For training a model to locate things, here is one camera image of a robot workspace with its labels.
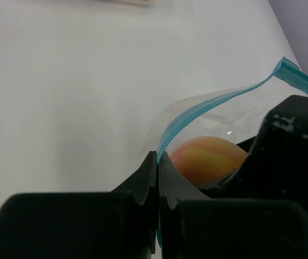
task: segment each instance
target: transparent plastic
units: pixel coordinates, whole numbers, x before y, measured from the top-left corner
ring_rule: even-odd
[[[170,154],[183,142],[213,136],[239,143],[258,133],[265,115],[291,95],[308,96],[308,76],[283,58],[262,82],[179,100],[154,119],[139,156]]]

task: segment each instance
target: peach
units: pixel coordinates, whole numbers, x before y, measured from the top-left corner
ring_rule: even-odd
[[[237,145],[216,137],[191,139],[170,155],[175,168],[194,186],[239,168],[246,157]]]

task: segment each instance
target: white table surface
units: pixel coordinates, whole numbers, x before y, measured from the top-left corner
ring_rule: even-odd
[[[296,61],[266,0],[0,0],[0,206],[108,191],[179,99]]]

